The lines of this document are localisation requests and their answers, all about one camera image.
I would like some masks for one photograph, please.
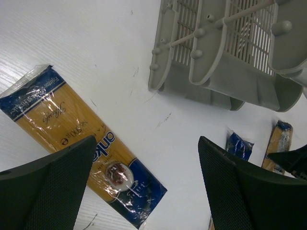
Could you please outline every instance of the plastic wrapping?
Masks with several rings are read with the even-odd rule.
[[[226,151],[245,161],[248,161],[253,146],[253,143],[243,140],[238,134],[234,132],[227,140]]]
[[[0,109],[50,153],[93,135],[88,185],[136,228],[166,189],[52,66],[37,66],[0,96]]]
[[[262,168],[284,175],[284,169],[268,158],[272,152],[287,152],[291,146],[293,127],[289,123],[278,121],[273,129],[267,151],[265,153]]]

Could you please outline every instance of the pasta package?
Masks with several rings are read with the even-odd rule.
[[[167,191],[50,65],[0,95],[0,109],[50,153],[95,136],[87,184],[136,228]]]

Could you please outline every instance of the blue label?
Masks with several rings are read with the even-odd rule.
[[[129,166],[134,183],[129,190],[119,193],[110,205],[136,228],[147,219],[167,189],[135,159]]]
[[[0,109],[12,120],[17,121],[65,83],[52,66],[48,66],[16,92],[1,98]]]

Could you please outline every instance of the small blue package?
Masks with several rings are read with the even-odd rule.
[[[248,161],[254,144],[243,140],[235,132],[227,140],[226,151]]]

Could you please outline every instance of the white table surface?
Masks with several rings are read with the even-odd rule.
[[[250,162],[261,165],[278,119],[294,127],[291,149],[307,143],[307,100],[287,113],[247,103],[230,112],[149,92],[159,6],[160,0],[1,0],[0,92],[33,66],[53,64],[168,189],[145,230],[203,230],[210,209],[199,137],[224,147],[227,131],[234,130],[255,142]],[[3,112],[0,146],[0,171],[48,154]],[[134,229],[86,188],[75,229],[96,213],[89,230]]]

